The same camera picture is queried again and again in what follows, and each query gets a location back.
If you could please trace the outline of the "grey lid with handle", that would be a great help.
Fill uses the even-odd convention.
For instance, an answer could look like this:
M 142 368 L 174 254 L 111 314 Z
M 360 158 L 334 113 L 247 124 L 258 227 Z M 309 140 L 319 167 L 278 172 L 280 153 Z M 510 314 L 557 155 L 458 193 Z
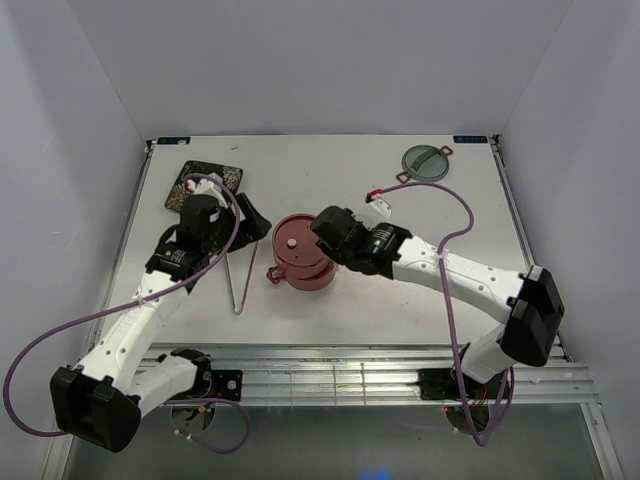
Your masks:
M 401 172 L 396 180 L 401 184 L 414 180 L 434 183 L 449 172 L 449 157 L 454 153 L 447 145 L 437 148 L 432 145 L 416 145 L 409 148 L 401 158 Z

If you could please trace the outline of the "pink steel-lined bowl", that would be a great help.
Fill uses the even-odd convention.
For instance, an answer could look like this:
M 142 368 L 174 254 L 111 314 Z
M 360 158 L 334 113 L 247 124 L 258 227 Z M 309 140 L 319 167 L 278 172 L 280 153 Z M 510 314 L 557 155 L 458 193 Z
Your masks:
M 337 271 L 337 266 L 332 264 L 325 268 L 319 274 L 306 279 L 291 277 L 285 277 L 285 281 L 294 289 L 301 291 L 318 291 L 325 288 L 334 279 Z
M 313 277 L 332 263 L 314 241 L 296 240 L 291 247 L 289 241 L 285 240 L 275 242 L 272 249 L 275 265 L 267 270 L 266 277 L 273 284 L 285 280 L 286 276 L 301 279 Z

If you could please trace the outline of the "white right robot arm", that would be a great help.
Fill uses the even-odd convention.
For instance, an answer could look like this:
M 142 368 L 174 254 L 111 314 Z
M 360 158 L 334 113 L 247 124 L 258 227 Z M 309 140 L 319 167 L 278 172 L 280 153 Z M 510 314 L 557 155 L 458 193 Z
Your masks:
M 317 246 L 331 260 L 369 276 L 424 286 L 490 316 L 497 327 L 464 348 L 451 375 L 454 390 L 474 397 L 516 363 L 547 364 L 564 304 L 552 273 L 533 265 L 502 270 L 436 246 L 388 222 L 369 227 L 348 209 L 330 206 L 311 223 Z

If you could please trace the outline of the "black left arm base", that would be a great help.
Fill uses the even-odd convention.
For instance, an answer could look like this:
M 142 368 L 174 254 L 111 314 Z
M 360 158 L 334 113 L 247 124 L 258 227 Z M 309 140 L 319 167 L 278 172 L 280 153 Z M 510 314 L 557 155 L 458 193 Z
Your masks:
M 242 370 L 211 370 L 196 387 L 197 398 L 221 398 L 239 402 L 242 398 Z

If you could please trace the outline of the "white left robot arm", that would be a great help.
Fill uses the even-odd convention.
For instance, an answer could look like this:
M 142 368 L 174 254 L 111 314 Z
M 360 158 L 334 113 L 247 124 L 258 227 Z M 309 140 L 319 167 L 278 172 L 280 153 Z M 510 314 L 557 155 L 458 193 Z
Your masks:
M 201 351 L 179 347 L 145 372 L 137 368 L 205 268 L 220 255 L 261 240 L 270 228 L 243 193 L 230 201 L 216 194 L 188 196 L 178 224 L 161 235 L 145 265 L 133 307 L 75 366 L 54 373 L 50 391 L 58 428 L 120 452 L 159 405 L 174 397 L 205 397 L 214 375 Z

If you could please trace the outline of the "stainless steel tongs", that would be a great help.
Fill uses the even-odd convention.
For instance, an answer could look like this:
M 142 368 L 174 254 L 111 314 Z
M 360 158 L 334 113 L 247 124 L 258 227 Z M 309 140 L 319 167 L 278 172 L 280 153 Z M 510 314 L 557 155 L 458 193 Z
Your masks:
M 244 279 L 242 280 L 239 289 L 234 280 L 234 274 L 232 272 L 232 265 L 229 255 L 224 257 L 224 270 L 226 275 L 226 284 L 228 288 L 229 299 L 231 301 L 231 309 L 236 317 L 240 317 L 246 308 L 247 299 L 249 296 L 249 289 L 252 281 L 254 266 L 256 263 L 257 254 L 260 247 L 260 241 L 252 244 L 251 256 L 248 264 L 246 265 L 246 271 Z

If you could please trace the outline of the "dark red lid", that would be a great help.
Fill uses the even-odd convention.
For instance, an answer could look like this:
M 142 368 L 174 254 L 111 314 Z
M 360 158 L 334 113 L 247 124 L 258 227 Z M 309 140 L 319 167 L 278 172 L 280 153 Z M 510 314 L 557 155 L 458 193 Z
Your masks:
M 276 225 L 272 234 L 272 250 L 277 261 L 303 268 L 328 261 L 328 257 L 316 245 L 317 235 L 311 230 L 315 219 L 314 215 L 298 213 Z

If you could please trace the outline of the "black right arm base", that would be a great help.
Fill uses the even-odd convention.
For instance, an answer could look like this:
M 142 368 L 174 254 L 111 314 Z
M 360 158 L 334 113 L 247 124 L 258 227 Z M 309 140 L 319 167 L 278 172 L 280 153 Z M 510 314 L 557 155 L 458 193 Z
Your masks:
M 463 376 L 465 392 L 471 401 L 494 400 L 501 388 L 503 376 L 495 375 L 487 383 Z M 417 371 L 417 381 L 421 400 L 460 400 L 461 394 L 455 373 L 450 368 L 425 368 Z

